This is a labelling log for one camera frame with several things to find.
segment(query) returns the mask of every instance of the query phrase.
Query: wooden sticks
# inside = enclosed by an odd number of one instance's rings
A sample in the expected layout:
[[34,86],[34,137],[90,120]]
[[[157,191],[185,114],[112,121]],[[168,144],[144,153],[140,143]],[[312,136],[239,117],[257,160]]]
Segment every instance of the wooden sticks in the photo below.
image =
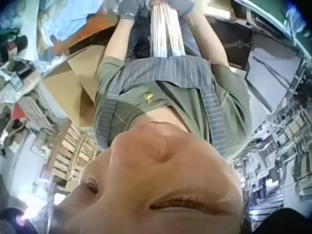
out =
[[151,55],[154,57],[185,55],[177,12],[166,3],[153,6],[151,41]]

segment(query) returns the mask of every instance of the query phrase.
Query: red object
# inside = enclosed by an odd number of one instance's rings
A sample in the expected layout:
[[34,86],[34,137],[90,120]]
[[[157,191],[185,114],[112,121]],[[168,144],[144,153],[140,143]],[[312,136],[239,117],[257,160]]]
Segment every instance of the red object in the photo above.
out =
[[11,113],[11,119],[16,120],[16,119],[21,119],[25,117],[26,115],[24,111],[21,109],[20,105],[15,104]]

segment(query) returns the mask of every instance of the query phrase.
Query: cardboard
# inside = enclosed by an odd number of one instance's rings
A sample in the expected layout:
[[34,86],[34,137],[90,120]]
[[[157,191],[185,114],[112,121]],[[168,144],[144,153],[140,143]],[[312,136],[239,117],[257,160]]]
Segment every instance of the cardboard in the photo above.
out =
[[54,69],[43,84],[70,120],[80,128],[93,128],[96,73],[104,47],[92,45]]

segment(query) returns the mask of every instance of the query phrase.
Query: gray apron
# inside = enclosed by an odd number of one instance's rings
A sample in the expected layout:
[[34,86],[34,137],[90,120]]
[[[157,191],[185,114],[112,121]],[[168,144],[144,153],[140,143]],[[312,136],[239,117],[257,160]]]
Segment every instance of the gray apron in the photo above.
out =
[[100,148],[103,150],[109,148],[110,126],[118,96],[142,83],[166,81],[181,88],[196,88],[200,91],[209,124],[211,143],[221,156],[226,156],[222,112],[212,77],[209,63],[200,57],[144,58],[126,64],[114,77],[101,108],[96,128]]

